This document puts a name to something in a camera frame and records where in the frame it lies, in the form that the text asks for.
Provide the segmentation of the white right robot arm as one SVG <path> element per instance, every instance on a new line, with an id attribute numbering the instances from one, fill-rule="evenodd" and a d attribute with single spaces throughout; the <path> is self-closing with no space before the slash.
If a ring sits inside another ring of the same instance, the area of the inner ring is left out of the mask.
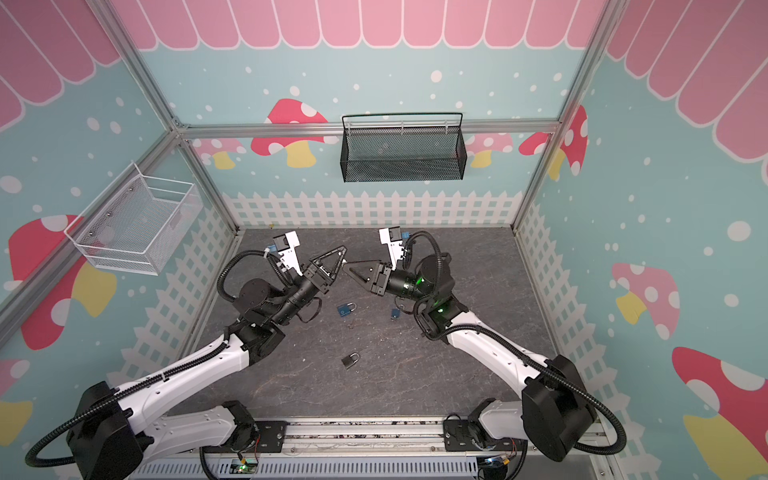
<path id="1" fill-rule="evenodd" d="M 526 440 L 557 462 L 573 450 L 611 456 L 626 448 L 623 424 L 587 391 L 569 358 L 548 358 L 514 343 L 460 301 L 451 256 L 430 233 L 387 245 L 389 262 L 347 262 L 343 270 L 373 294 L 412 301 L 412 316 L 428 340 L 468 354 L 513 390 L 517 401 L 489 399 L 473 412 L 469 422 L 481 436 Z"/>

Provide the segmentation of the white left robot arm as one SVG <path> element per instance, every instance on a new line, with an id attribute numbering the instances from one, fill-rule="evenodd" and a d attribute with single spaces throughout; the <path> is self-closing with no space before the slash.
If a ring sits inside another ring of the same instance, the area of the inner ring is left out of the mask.
<path id="1" fill-rule="evenodd" d="M 169 410 L 195 393 L 270 355 L 285 335 L 282 326 L 299 316 L 335 282 L 347 249 L 338 246 L 312 258 L 300 271 L 286 265 L 283 253 L 258 250 L 281 287 L 255 278 L 238 295 L 225 289 L 231 270 L 251 256 L 245 250 L 223 267 L 218 295 L 238 312 L 222 334 L 200 350 L 134 382 L 109 387 L 100 382 L 81 396 L 76 414 L 38 440 L 25 455 L 30 468 L 74 464 L 84 479 L 125 479 L 140 466 L 181 451 L 225 446 L 255 447 L 258 425 L 238 401 L 196 414 L 171 416 Z"/>

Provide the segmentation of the dark grey padlock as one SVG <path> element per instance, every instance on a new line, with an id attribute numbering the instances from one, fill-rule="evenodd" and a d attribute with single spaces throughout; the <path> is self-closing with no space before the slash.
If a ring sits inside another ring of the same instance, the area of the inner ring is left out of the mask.
<path id="1" fill-rule="evenodd" d="M 360 360 L 360 355 L 357 352 L 352 352 L 341 359 L 342 365 L 345 369 L 351 369 Z"/>

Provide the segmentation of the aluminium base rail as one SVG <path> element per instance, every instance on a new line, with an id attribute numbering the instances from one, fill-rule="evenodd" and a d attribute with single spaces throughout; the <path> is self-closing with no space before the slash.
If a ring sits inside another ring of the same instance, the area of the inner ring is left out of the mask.
<path id="1" fill-rule="evenodd" d="M 234 453 L 206 454 L 219 479 L 491 479 L 480 472 L 485 451 L 448 451 L 441 416 L 286 418 L 282 450 L 259 453 L 239 466 Z M 562 462 L 529 444 L 512 479 L 624 479 L 613 456 L 574 450 Z M 140 467 L 129 479 L 207 479 L 197 453 L 186 452 Z"/>

